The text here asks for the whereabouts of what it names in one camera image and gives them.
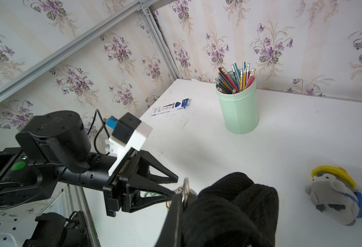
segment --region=wall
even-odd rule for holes
[[[172,82],[161,61],[142,19],[130,15],[0,103],[0,151],[18,146],[15,134],[34,115],[76,111],[86,128],[95,109],[140,117]]]
[[[0,87],[133,0],[0,0]]]
[[[163,0],[151,11],[184,79],[246,61],[258,87],[362,100],[362,0]]]

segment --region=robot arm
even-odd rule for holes
[[[34,116],[16,134],[21,147],[0,152],[0,209],[47,199],[56,181],[102,190],[107,215],[112,217],[119,209],[134,212],[171,200],[174,191],[159,183],[176,183],[178,176],[141,150],[151,130],[127,113],[110,137],[109,149],[118,157],[101,156],[90,152],[89,138],[76,112]],[[168,177],[151,175],[150,166]],[[142,198],[141,190],[161,196]]]

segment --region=blue connector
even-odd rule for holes
[[[118,120],[116,118],[114,118],[114,116],[111,116],[108,119],[108,121],[105,123],[105,125],[107,125],[111,129],[115,129],[115,126],[117,125],[117,123],[118,123]]]

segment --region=pencil holder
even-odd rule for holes
[[[257,80],[236,94],[218,94],[226,128],[236,134],[246,134],[258,125]]]

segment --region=pencil box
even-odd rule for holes
[[[187,103],[188,103],[188,99],[184,99],[181,101],[181,103],[175,102],[170,105],[155,107],[152,110],[151,115],[157,116],[160,114],[165,114],[165,113],[169,113],[169,112],[173,112],[173,111],[182,110],[182,109],[185,109],[185,106],[187,106]]]

